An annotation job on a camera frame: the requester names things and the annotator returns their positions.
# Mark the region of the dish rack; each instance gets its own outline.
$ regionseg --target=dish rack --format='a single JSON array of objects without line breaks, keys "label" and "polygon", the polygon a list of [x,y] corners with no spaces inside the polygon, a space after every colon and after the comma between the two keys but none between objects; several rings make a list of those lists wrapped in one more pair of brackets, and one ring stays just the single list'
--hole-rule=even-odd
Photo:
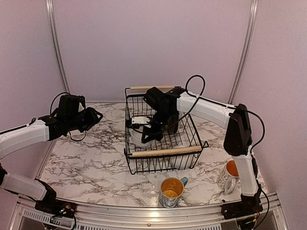
[{"label": "dish rack", "polygon": [[[153,86],[130,87],[125,89],[126,95],[126,125],[125,125],[125,148],[124,154],[131,174],[162,172],[169,170],[192,169],[196,165],[201,152],[208,148],[209,144],[203,144],[197,132],[191,115],[184,117],[178,125],[174,134],[168,131],[163,133],[161,141],[153,140],[147,147],[138,147],[130,140],[129,121],[133,116],[152,117],[155,110],[144,100],[142,94],[131,94],[133,90],[147,90]],[[159,89],[172,89],[173,86],[156,86]]]}]

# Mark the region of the table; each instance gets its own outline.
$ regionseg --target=table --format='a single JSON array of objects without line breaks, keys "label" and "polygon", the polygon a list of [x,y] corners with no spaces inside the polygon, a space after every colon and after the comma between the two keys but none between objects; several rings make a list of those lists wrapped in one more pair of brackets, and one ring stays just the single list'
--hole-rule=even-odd
[{"label": "table", "polygon": [[[231,159],[223,148],[224,129],[193,117],[201,139],[210,145],[203,150],[194,169],[131,175],[123,153],[125,103],[87,106],[103,113],[104,118],[81,142],[73,142],[68,137],[58,139],[41,176],[59,198],[92,204],[158,207],[160,183],[168,177],[185,176],[189,183],[179,207],[240,199],[240,183],[230,195],[225,195],[216,184],[219,173]],[[74,131],[72,135],[74,139],[81,139],[84,133]],[[261,173],[258,180],[267,193]]]}]

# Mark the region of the vertical metal pole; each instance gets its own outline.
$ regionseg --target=vertical metal pole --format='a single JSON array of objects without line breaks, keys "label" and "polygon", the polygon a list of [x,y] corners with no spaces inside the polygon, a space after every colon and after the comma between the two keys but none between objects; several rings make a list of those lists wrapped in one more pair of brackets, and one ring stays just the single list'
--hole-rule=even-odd
[{"label": "vertical metal pole", "polygon": [[232,87],[228,103],[233,104],[237,91],[240,86],[240,82],[242,80],[243,76],[243,71],[244,71],[244,66],[246,63],[246,59],[248,56],[248,51],[250,49],[250,45],[252,42],[253,34],[254,34],[254,29],[255,29],[255,22],[256,22],[256,15],[257,15],[257,8],[258,8],[258,0],[252,0],[251,1],[251,7],[250,7],[250,13],[249,13],[249,19],[248,19],[248,29],[246,32],[246,37],[245,37],[245,42],[244,42],[244,47],[240,59],[240,63],[238,66],[238,70],[236,73],[236,78],[234,81],[234,85]]},{"label": "vertical metal pole", "polygon": [[54,11],[53,11],[53,0],[47,0],[46,6],[47,6],[48,20],[49,20],[49,25],[50,25],[53,47],[54,47],[54,51],[55,51],[55,55],[56,55],[56,59],[57,59],[57,63],[58,63],[58,68],[59,68],[59,73],[60,73],[62,85],[63,85],[65,92],[70,92],[69,86],[68,86],[68,81],[67,81],[67,78],[66,78],[64,65],[63,65],[63,60],[62,60],[60,48],[59,48],[59,40],[58,40],[57,29],[56,29],[56,21],[55,21],[55,18],[54,18]]}]

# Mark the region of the wooden handle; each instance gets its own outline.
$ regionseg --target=wooden handle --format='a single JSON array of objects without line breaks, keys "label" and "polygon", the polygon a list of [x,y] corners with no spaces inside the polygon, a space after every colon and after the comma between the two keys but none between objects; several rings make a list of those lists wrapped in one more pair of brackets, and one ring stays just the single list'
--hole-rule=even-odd
[{"label": "wooden handle", "polygon": [[148,90],[151,89],[152,87],[157,87],[158,89],[172,89],[174,88],[174,85],[133,86],[130,87],[130,90]]},{"label": "wooden handle", "polygon": [[132,157],[149,157],[149,156],[157,156],[157,155],[173,155],[173,154],[196,152],[196,151],[201,151],[201,146],[184,147],[184,148],[178,148],[178,149],[138,151],[138,152],[133,152]]}]

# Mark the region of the countertop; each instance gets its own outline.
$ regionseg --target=countertop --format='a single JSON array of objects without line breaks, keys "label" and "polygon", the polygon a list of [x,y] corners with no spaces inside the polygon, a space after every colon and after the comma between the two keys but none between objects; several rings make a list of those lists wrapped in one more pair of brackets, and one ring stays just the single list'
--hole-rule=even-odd
[{"label": "countertop", "polygon": [[[168,177],[187,177],[179,207],[221,203],[240,199],[237,184],[230,195],[218,187],[216,179],[231,157],[223,149],[225,130],[193,117],[198,133],[209,148],[201,153],[193,169],[131,175],[124,156],[125,103],[92,103],[87,106],[103,113],[102,121],[87,132],[81,142],[58,139],[42,173],[59,198],[93,204],[130,207],[158,207],[159,185]],[[72,132],[81,139],[84,133]],[[265,192],[268,192],[258,175]]]}]

